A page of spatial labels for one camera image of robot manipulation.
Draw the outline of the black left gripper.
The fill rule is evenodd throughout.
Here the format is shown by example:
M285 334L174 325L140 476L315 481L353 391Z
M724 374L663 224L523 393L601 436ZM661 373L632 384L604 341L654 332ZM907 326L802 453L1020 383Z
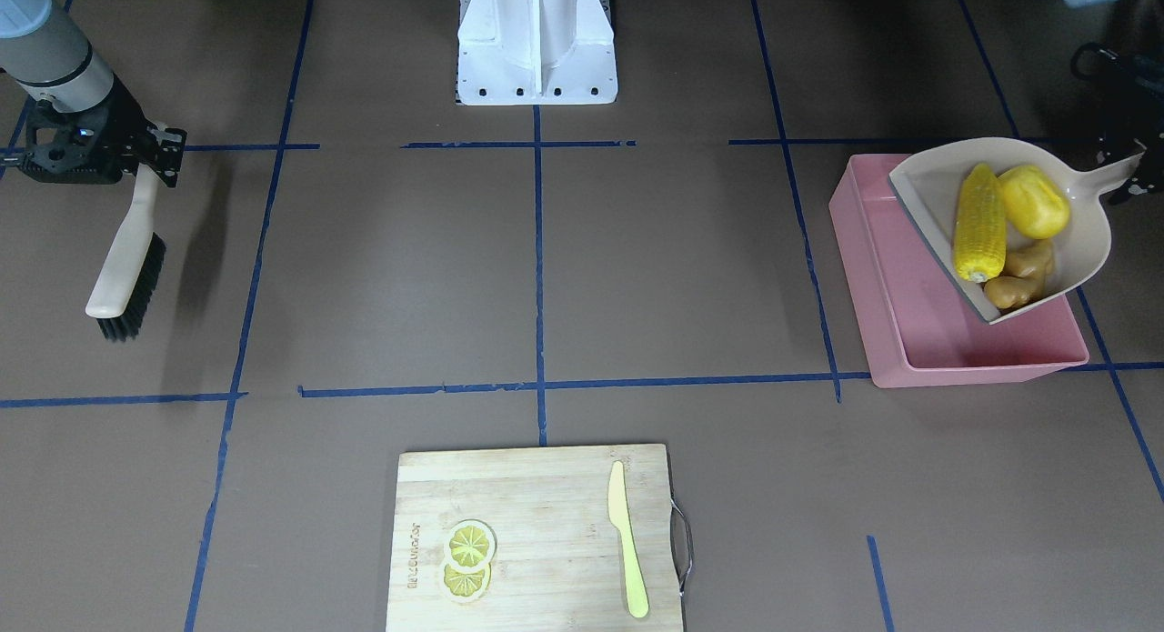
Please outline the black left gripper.
M1134 196L1159 194L1163 185L1163 65L1150 55L1117 55L1099 43L1086 43L1071 57L1071 73L1090 81L1100 97L1101 166L1130 158L1142 148L1138 166L1109 204Z

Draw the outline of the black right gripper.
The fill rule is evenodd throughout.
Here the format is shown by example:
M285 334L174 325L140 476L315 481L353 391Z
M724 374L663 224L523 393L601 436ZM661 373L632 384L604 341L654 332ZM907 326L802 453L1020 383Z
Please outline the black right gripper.
M31 105L17 169L36 182L112 185L146 165L177 185L187 132L149 121L119 78L109 95L80 113L59 113L44 98Z

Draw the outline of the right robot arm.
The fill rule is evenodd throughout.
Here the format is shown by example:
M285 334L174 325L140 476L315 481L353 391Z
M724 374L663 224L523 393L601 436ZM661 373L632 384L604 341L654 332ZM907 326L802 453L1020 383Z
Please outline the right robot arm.
M148 166L177 185L187 133L146 118L136 97L55 0L3 0L1 65L31 102L24 151L3 159L36 182L113 185Z

